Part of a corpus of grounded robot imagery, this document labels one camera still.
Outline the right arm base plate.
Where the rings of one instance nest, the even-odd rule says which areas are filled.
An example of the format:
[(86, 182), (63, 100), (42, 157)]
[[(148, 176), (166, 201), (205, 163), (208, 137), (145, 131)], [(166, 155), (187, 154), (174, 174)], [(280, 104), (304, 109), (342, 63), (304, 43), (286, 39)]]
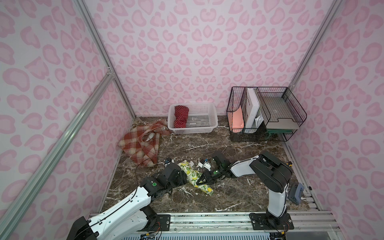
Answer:
[(266, 213), (250, 213), (249, 214), (253, 230), (294, 230), (294, 224), (291, 216), (284, 213), (281, 217), (275, 217), (269, 212)]

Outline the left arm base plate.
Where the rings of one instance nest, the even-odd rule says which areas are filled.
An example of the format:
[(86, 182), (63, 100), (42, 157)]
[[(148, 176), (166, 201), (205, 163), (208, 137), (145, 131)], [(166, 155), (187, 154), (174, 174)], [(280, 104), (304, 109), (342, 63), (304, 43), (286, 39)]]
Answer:
[(145, 227), (139, 230), (139, 232), (156, 232), (162, 230), (167, 232), (170, 230), (171, 215), (160, 214), (148, 220)]

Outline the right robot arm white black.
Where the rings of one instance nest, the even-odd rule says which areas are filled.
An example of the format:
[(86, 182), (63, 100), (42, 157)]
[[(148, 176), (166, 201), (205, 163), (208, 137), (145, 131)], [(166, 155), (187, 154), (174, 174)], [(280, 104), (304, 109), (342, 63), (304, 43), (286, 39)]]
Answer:
[(280, 219), (287, 213), (287, 189), (293, 175), (291, 163), (283, 162), (268, 151), (233, 163), (220, 152), (216, 152), (213, 159), (217, 167), (204, 170), (196, 185), (212, 185), (220, 178), (256, 175), (269, 190), (267, 214)]

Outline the red polka dot skirt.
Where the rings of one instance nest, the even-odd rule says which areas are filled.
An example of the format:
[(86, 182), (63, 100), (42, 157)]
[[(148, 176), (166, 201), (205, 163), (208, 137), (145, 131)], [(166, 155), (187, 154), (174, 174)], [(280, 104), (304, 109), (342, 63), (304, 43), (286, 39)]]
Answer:
[(186, 106), (175, 106), (175, 121), (174, 121), (174, 128), (186, 128), (187, 127), (187, 120), (189, 116), (189, 108)]

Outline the lemon print skirt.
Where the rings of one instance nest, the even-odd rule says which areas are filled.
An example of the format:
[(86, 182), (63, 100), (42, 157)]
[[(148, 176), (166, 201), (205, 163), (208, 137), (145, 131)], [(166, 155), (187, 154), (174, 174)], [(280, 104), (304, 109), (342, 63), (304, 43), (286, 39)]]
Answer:
[(208, 196), (212, 196), (214, 193), (214, 190), (206, 184), (203, 185), (197, 185), (198, 179), (202, 176), (202, 173), (197, 171), (194, 167), (192, 162), (183, 161), (181, 163), (178, 163), (179, 167), (186, 173), (188, 182), (193, 185), (195, 188), (201, 190)]

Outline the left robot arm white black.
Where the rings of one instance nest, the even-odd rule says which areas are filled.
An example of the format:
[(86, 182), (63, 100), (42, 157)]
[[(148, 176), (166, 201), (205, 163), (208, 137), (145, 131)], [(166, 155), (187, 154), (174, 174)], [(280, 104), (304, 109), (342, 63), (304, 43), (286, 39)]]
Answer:
[(108, 210), (86, 220), (77, 219), (68, 234), (69, 240), (120, 240), (144, 231), (142, 240), (158, 240), (170, 229), (170, 215), (158, 215), (150, 204), (172, 189), (187, 184), (187, 175), (175, 163), (146, 177), (126, 198)]

